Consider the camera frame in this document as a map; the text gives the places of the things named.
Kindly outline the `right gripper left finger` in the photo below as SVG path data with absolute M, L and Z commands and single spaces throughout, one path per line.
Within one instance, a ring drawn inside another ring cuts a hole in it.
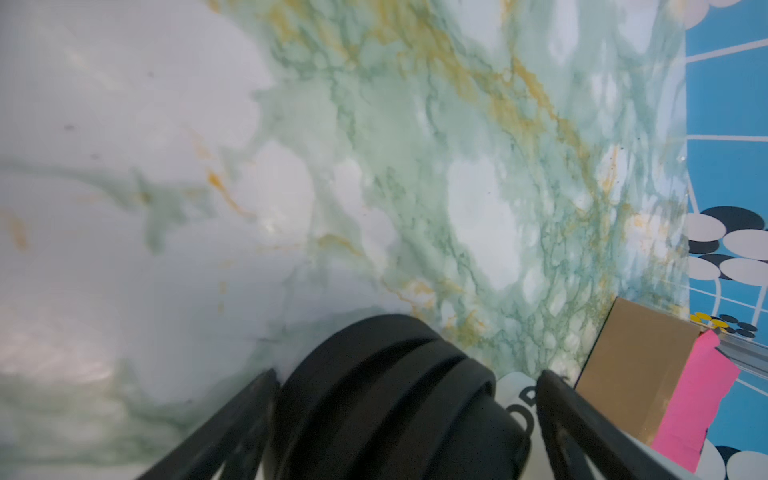
M 276 372 L 269 369 L 260 373 L 140 477 L 254 479 L 267 445 L 278 393 Z

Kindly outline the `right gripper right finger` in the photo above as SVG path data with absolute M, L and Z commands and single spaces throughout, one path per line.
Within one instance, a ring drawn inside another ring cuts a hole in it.
M 537 415 L 556 479 L 688 479 L 690 473 L 625 434 L 559 375 L 536 383 Z

